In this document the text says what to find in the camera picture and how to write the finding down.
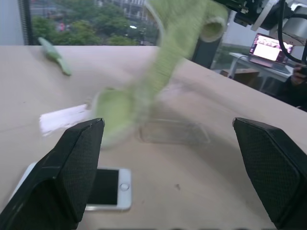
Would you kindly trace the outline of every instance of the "laptop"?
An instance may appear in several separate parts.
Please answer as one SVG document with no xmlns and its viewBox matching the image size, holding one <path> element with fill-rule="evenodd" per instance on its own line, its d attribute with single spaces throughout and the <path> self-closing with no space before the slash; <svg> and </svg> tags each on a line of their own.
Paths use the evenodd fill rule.
<svg viewBox="0 0 307 230">
<path fill-rule="evenodd" d="M 288 53 L 291 53 L 294 47 L 286 42 L 284 42 L 284 46 Z M 248 60 L 282 73 L 291 73 L 286 68 L 287 58 L 279 46 L 279 41 L 264 34 L 258 33 L 256 35 L 249 51 Z"/>
</svg>

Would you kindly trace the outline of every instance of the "white desk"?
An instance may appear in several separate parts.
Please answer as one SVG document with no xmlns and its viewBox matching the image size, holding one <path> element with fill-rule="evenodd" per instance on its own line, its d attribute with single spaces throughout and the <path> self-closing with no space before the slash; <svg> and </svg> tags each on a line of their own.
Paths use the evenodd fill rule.
<svg viewBox="0 0 307 230">
<path fill-rule="evenodd" d="M 43 137 L 40 115 L 83 104 L 105 87 L 117 88 L 143 76 L 157 50 L 58 49 L 71 67 L 70 77 L 40 47 L 0 46 L 0 211 L 26 167 L 45 156 L 63 133 Z M 307 152 L 307 126 L 302 125 L 307 113 L 187 60 L 173 78 L 183 86 L 161 99 L 160 116 L 201 123 L 210 143 L 201 148 L 151 144 L 131 135 L 102 150 L 99 166 L 131 169 L 132 208 L 85 212 L 78 230 L 273 229 L 246 173 L 232 121 L 240 116 L 280 127 Z"/>
<path fill-rule="evenodd" d="M 233 58 L 233 61 L 231 63 L 228 78 L 233 79 L 238 63 L 241 64 L 241 65 L 247 66 L 249 68 L 258 70 L 259 72 L 264 73 L 264 76 L 263 76 L 264 80 L 261 84 L 259 91 L 263 90 L 263 87 L 264 87 L 265 82 L 266 82 L 268 77 L 272 77 L 272 78 L 275 78 L 279 81 L 285 82 L 292 75 L 293 68 L 290 67 L 290 66 L 286 66 L 286 68 L 290 71 L 290 74 L 285 74 L 285 73 L 276 71 L 274 69 L 270 69 L 270 68 L 249 62 L 248 57 L 246 55 L 243 55 L 243 54 L 240 54 L 240 53 L 229 53 L 229 55 L 233 56 L 234 58 Z"/>
</svg>

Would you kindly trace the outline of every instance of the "white smartphone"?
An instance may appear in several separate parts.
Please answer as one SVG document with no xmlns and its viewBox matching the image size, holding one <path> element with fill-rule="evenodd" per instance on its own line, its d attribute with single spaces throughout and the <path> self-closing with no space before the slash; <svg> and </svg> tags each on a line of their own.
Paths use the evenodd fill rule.
<svg viewBox="0 0 307 230">
<path fill-rule="evenodd" d="M 85 210 L 128 210 L 131 204 L 131 171 L 98 168 Z"/>
</svg>

